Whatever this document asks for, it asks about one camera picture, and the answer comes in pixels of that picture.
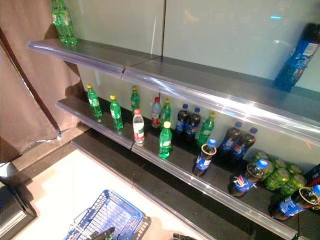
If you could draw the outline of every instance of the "pepsi bottle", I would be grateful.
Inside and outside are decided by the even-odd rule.
[[[229,184],[230,194],[236,198],[244,196],[256,182],[263,178],[266,167],[268,167],[268,162],[264,159],[249,163],[246,166],[246,171],[235,177],[235,180]]]

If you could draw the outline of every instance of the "bottle cap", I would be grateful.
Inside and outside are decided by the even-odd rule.
[[[316,194],[320,195],[320,184],[314,185],[314,186],[312,187],[312,190],[313,190]]]
[[[163,127],[164,127],[165,129],[169,129],[170,126],[171,126],[171,123],[170,123],[169,121],[165,121],[165,122],[163,123]]]
[[[266,167],[268,167],[268,162],[264,159],[258,160],[258,162],[256,164],[261,169],[265,169]]]
[[[134,110],[134,115],[140,115],[141,114],[141,110],[140,109],[135,109]]]
[[[215,147],[216,146],[216,140],[214,138],[209,138],[208,145],[210,147]]]
[[[256,134],[258,132],[258,129],[256,129],[255,127],[250,128],[249,131],[251,134]]]
[[[241,128],[242,122],[236,121],[235,124],[234,124],[234,126],[235,126],[236,128]]]

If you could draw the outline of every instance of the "water bottle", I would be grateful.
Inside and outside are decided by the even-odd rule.
[[[268,162],[260,159],[257,162],[251,162],[246,166],[246,171],[228,186],[230,194],[240,198],[244,196],[254,184],[264,177],[264,169],[268,166]]]
[[[156,96],[154,98],[154,103],[152,105],[152,120],[151,120],[151,125],[155,129],[160,127],[160,114],[161,114],[160,97]]]
[[[133,125],[134,141],[136,144],[141,145],[145,140],[145,130],[144,130],[145,122],[144,122],[144,118],[141,115],[140,109],[134,110],[132,125]]]
[[[178,112],[178,119],[176,121],[175,132],[177,137],[181,137],[185,132],[187,122],[188,122],[189,112],[188,104],[183,104],[182,110]]]

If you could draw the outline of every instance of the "bottle label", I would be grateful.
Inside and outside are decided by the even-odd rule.
[[[159,124],[159,114],[158,113],[152,113],[152,124]]]
[[[237,177],[234,184],[236,189],[238,189],[240,192],[248,192],[249,189],[254,185],[253,182],[248,181],[242,174]]]
[[[182,133],[186,129],[187,122],[186,121],[176,121],[176,127],[175,130],[177,130],[179,133]]]
[[[305,209],[298,206],[292,199],[288,196],[284,201],[279,203],[279,209],[284,215],[292,217],[297,213],[304,211]]]
[[[205,160],[201,155],[199,155],[198,158],[196,159],[195,167],[201,171],[204,171],[209,167],[210,162],[211,162],[211,159]]]

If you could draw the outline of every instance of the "sprite bottle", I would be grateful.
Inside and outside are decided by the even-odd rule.
[[[209,117],[203,122],[199,138],[196,141],[196,144],[199,148],[201,148],[201,146],[208,141],[211,132],[215,127],[215,117],[216,114],[214,112],[211,112]]]
[[[164,105],[161,110],[161,128],[163,129],[165,122],[170,122],[171,108],[170,108],[170,99],[166,98],[164,100]]]
[[[132,94],[131,94],[131,109],[132,109],[132,114],[135,114],[136,109],[140,109],[140,97],[137,92],[138,88],[137,86],[132,87]]]
[[[99,104],[99,98],[97,93],[93,90],[92,85],[88,84],[86,86],[88,88],[88,100],[91,105],[91,108],[93,110],[93,114],[95,117],[101,117],[102,111]]]
[[[110,95],[110,99],[110,112],[113,119],[114,127],[118,130],[122,129],[124,127],[124,123],[122,122],[121,107],[116,101],[116,95]]]
[[[159,157],[166,159],[170,155],[172,133],[170,131],[171,123],[165,121],[159,138]]]

